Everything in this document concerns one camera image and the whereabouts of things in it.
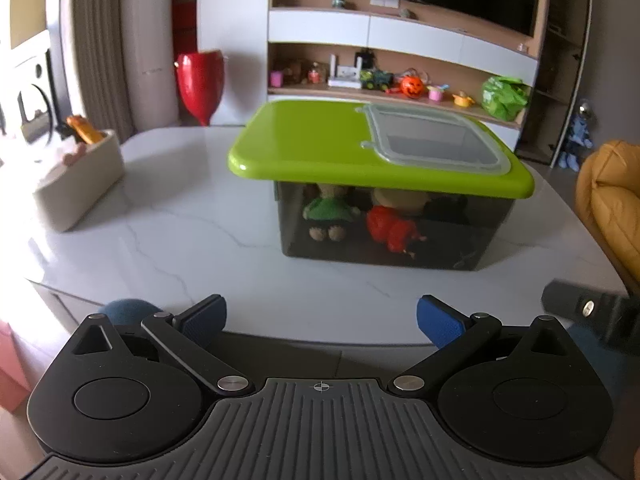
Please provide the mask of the red floor vase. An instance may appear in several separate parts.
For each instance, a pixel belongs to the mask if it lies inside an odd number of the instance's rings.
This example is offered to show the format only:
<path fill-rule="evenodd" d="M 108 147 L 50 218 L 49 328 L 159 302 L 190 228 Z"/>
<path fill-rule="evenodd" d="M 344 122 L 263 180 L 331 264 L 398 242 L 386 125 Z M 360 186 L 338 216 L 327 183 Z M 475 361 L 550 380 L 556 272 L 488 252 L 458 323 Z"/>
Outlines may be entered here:
<path fill-rule="evenodd" d="M 184 107 L 208 126 L 224 93 L 224 55 L 221 50 L 179 54 L 175 68 Z"/>

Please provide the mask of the blue round stool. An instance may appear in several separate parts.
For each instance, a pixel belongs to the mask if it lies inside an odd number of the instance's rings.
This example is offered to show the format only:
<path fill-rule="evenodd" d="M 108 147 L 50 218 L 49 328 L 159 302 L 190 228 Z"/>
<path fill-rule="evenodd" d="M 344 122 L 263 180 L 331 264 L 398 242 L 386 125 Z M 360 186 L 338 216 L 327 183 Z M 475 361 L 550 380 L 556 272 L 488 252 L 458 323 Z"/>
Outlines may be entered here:
<path fill-rule="evenodd" d="M 99 312 L 104 314 L 113 325 L 139 326 L 144 318 L 160 312 L 160 308 L 141 299 L 121 299 L 100 307 Z"/>

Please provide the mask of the pink toy cup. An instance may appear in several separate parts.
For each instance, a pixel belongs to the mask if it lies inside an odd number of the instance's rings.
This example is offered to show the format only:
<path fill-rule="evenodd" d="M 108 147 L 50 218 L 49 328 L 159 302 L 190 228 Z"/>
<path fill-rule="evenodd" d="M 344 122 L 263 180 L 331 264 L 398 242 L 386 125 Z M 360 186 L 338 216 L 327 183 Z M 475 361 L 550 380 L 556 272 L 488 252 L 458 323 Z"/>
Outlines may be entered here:
<path fill-rule="evenodd" d="M 430 84 L 426 87 L 426 96 L 427 99 L 433 102 L 442 102 L 445 99 L 446 92 L 449 89 L 448 84 L 441 84 L 440 86 L 435 86 L 434 84 Z"/>

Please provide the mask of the green bin lid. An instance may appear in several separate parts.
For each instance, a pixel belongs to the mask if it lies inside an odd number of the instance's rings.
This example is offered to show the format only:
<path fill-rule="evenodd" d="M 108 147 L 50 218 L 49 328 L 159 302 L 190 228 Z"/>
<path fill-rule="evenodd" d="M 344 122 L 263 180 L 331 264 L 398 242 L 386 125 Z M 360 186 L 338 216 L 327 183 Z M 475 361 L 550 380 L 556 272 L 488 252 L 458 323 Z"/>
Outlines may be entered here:
<path fill-rule="evenodd" d="M 409 105 L 276 101 L 234 141 L 239 177 L 524 200 L 535 181 L 492 131 Z"/>

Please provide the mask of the green plastic bag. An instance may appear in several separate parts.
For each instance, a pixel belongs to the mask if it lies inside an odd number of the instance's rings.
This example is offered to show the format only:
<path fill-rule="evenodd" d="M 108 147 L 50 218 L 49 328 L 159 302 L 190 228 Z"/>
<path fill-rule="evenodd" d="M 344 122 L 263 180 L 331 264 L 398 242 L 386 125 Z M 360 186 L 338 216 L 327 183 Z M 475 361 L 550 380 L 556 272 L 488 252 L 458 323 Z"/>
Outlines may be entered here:
<path fill-rule="evenodd" d="M 493 118 L 513 122 L 528 101 L 529 86 L 521 79 L 491 76 L 482 84 L 482 107 Z"/>

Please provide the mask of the yellow toy pot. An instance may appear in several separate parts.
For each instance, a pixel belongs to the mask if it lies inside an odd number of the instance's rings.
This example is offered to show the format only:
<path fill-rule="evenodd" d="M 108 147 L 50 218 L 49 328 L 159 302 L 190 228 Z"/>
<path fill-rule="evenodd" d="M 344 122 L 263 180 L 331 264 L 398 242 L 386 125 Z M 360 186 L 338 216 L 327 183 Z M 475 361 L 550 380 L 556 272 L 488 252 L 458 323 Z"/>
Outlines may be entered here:
<path fill-rule="evenodd" d="M 464 91 L 459 91 L 452 95 L 454 105 L 461 108 L 469 108 L 475 105 L 475 100 Z"/>

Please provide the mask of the cream rectangular desk organizer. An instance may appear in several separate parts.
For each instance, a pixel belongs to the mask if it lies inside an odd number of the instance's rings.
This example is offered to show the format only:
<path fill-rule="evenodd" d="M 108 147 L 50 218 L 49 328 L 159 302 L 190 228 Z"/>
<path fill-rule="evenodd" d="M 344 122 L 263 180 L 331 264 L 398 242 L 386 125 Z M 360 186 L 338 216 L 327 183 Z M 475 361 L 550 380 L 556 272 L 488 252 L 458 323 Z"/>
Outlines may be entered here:
<path fill-rule="evenodd" d="M 116 132 L 103 133 L 104 138 L 89 145 L 77 162 L 61 162 L 32 192 L 38 217 L 48 229 L 66 232 L 76 226 L 125 174 Z"/>

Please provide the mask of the green toy tractor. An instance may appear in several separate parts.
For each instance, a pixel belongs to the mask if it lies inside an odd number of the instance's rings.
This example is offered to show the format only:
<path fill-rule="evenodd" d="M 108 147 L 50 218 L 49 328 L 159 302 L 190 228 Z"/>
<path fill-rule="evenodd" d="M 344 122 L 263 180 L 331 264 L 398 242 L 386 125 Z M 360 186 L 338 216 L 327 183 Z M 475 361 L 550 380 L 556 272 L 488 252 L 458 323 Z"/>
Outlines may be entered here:
<path fill-rule="evenodd" d="M 380 90 L 385 92 L 393 87 L 395 75 L 386 70 L 369 68 L 360 72 L 361 88 L 366 90 Z"/>

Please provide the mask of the white router box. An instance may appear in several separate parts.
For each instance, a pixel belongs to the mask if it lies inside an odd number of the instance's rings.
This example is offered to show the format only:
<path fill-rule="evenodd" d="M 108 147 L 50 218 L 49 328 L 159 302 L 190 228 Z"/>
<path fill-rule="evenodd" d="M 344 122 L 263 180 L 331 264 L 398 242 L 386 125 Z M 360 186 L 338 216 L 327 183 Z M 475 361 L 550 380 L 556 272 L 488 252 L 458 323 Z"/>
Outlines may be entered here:
<path fill-rule="evenodd" d="M 335 54 L 330 56 L 328 86 L 332 88 L 361 89 L 362 58 L 356 57 L 354 66 L 338 64 Z"/>

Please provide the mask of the blue robot figurine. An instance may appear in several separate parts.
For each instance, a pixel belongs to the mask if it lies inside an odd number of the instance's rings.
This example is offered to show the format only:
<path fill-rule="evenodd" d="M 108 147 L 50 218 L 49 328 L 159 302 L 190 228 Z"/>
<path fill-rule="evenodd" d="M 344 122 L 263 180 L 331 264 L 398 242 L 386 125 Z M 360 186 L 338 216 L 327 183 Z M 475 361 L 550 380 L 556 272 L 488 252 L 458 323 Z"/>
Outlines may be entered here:
<path fill-rule="evenodd" d="M 570 168 L 578 172 L 582 166 L 582 155 L 593 148 L 589 132 L 592 116 L 590 103 L 585 99 L 580 100 L 570 120 L 570 128 L 558 159 L 558 165 L 562 169 Z"/>

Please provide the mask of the dark grey plush mouse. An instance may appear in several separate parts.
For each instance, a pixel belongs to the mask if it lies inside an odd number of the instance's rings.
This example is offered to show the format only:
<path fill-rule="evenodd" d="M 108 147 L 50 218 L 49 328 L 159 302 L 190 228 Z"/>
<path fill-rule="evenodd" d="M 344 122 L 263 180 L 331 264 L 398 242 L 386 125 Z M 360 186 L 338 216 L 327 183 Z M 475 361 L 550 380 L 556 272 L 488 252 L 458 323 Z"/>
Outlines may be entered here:
<path fill-rule="evenodd" d="M 440 194 L 433 196 L 424 204 L 421 218 L 467 226 L 469 218 L 465 211 L 468 203 L 469 201 L 465 195 Z"/>

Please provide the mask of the smoky transparent storage bin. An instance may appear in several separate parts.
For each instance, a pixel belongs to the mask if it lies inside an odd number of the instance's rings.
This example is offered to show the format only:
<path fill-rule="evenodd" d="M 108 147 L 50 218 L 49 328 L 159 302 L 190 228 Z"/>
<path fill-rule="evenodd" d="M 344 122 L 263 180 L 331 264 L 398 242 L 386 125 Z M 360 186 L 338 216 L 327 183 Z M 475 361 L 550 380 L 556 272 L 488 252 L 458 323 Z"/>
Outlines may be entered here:
<path fill-rule="evenodd" d="M 466 215 L 469 224 L 442 223 L 405 216 L 414 220 L 427 240 L 418 246 L 418 258 L 391 254 L 384 245 L 370 237 L 366 225 L 367 212 L 372 203 L 374 188 L 344 186 L 346 200 L 360 210 L 348 234 L 339 243 L 315 242 L 308 234 L 308 223 L 303 209 L 318 196 L 318 183 L 277 182 L 274 194 L 278 203 L 282 252 L 289 257 L 349 263 L 377 264 L 378 266 L 412 266 L 413 268 L 472 271 L 488 249 L 514 205 L 513 200 L 499 197 L 465 195 L 469 203 Z"/>

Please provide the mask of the crochet doll green dress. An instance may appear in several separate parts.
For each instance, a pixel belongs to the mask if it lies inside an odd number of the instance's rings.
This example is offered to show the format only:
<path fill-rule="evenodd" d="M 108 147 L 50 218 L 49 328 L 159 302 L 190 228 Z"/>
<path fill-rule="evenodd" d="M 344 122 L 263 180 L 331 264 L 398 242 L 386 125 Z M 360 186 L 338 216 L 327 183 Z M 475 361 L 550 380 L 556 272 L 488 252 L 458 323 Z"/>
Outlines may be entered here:
<path fill-rule="evenodd" d="M 360 210 L 346 200 L 348 189 L 344 186 L 318 183 L 318 196 L 303 209 L 303 219 L 308 223 L 308 234 L 321 243 L 329 240 L 339 243 L 348 234 L 352 222 L 360 216 Z"/>

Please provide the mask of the yellow cushioned chair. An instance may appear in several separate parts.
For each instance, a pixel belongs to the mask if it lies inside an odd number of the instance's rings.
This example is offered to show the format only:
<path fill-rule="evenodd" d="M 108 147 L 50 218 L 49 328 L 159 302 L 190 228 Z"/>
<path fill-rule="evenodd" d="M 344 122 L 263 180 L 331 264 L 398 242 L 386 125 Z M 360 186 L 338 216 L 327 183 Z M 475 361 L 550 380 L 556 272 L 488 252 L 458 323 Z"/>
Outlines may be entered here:
<path fill-rule="evenodd" d="M 639 293 L 639 147 L 608 141 L 582 163 L 575 211 L 631 294 Z"/>

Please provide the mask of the round beige zipper pouch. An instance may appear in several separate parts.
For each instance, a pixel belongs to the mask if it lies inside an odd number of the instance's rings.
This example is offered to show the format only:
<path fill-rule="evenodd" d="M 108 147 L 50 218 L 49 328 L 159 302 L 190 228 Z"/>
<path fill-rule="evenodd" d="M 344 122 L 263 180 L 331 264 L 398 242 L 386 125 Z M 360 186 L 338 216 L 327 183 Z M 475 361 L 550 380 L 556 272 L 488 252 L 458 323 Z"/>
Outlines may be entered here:
<path fill-rule="evenodd" d="M 372 203 L 398 211 L 405 216 L 420 216 L 424 206 L 431 200 L 430 194 L 421 191 L 396 190 L 396 188 L 374 188 Z"/>

